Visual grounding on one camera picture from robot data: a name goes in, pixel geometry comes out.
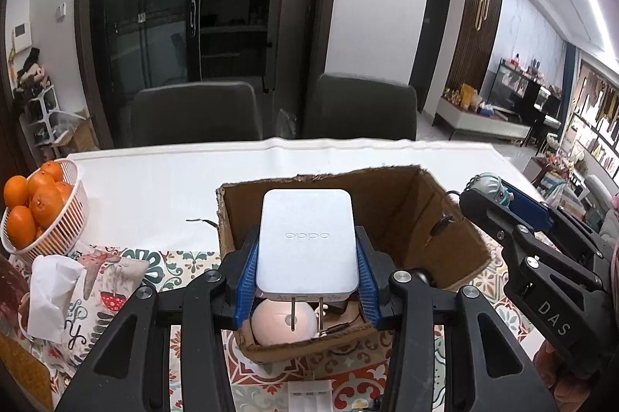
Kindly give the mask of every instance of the pink round object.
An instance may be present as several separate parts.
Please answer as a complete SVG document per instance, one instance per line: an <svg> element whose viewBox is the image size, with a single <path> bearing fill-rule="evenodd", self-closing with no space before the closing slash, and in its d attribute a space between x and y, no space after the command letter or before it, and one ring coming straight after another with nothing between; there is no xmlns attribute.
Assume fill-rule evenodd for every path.
<svg viewBox="0 0 619 412"><path fill-rule="evenodd" d="M318 320L316 313L305 302L295 304L295 331L290 327L292 321L289 302L262 301L251 316L251 329L256 342L261 346L289 344L309 340L316 336Z"/></svg>

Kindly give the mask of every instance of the power adapter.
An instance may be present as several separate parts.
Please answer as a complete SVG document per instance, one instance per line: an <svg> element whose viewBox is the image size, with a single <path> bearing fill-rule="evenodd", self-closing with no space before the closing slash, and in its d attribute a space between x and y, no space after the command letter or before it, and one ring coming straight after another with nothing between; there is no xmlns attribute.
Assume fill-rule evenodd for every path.
<svg viewBox="0 0 619 412"><path fill-rule="evenodd" d="M272 301L338 302L357 290L352 201L341 189L274 189L262 203L256 286Z"/></svg>

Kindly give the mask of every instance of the orange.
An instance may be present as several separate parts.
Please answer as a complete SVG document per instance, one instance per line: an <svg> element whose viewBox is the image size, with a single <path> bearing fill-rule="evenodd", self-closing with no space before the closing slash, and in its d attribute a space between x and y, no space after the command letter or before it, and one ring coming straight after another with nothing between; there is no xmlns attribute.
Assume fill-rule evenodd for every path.
<svg viewBox="0 0 619 412"><path fill-rule="evenodd" d="M30 209L15 206L6 219L6 233L10 242L18 250L23 250L35 240L36 225Z"/></svg>
<svg viewBox="0 0 619 412"><path fill-rule="evenodd" d="M55 186L42 186L32 198L30 211L36 223L44 229L49 227L64 208L63 197Z"/></svg>
<svg viewBox="0 0 619 412"><path fill-rule="evenodd" d="M60 167L56 161L47 161L44 165L41 166L41 173L47 173L54 181L62 181L63 180L63 168Z"/></svg>
<svg viewBox="0 0 619 412"><path fill-rule="evenodd" d="M47 173L43 173L41 171L37 171L28 180L28 195L30 196L30 199L34 197L35 192L39 188L45 185L54 186L54 183L56 182L54 181L54 178L51 177L51 175L48 175Z"/></svg>
<svg viewBox="0 0 619 412"><path fill-rule="evenodd" d="M4 204L7 208L24 206L28 202L28 180L23 176L13 176L4 184Z"/></svg>
<svg viewBox="0 0 619 412"><path fill-rule="evenodd" d="M73 185L70 185L66 181L57 181L56 188L58 192L60 192L61 197L63 198L63 203L66 204L71 196L71 192L73 192Z"/></svg>

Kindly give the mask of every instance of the tissue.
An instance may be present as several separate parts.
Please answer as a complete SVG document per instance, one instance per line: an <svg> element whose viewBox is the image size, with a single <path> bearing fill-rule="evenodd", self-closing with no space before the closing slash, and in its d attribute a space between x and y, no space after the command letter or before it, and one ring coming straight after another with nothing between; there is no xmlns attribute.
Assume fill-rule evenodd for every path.
<svg viewBox="0 0 619 412"><path fill-rule="evenodd" d="M60 343L71 295L84 266L68 256L38 256L32 263L28 335Z"/></svg>

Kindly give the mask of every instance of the white fruit basket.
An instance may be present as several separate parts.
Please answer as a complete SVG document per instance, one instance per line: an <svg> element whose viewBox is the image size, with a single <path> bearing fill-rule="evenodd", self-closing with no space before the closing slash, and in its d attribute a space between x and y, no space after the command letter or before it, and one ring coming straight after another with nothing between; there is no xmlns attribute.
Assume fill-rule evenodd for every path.
<svg viewBox="0 0 619 412"><path fill-rule="evenodd" d="M9 210L5 209L2 216L0 227L2 246L8 253L16 255L29 264L39 255L65 255L79 238L88 218L88 198L75 162L69 159L60 159L57 162L63 169L63 181L73 185L73 191L60 214L42 233L40 238L23 250L16 249L6 233L6 219L9 216Z"/></svg>

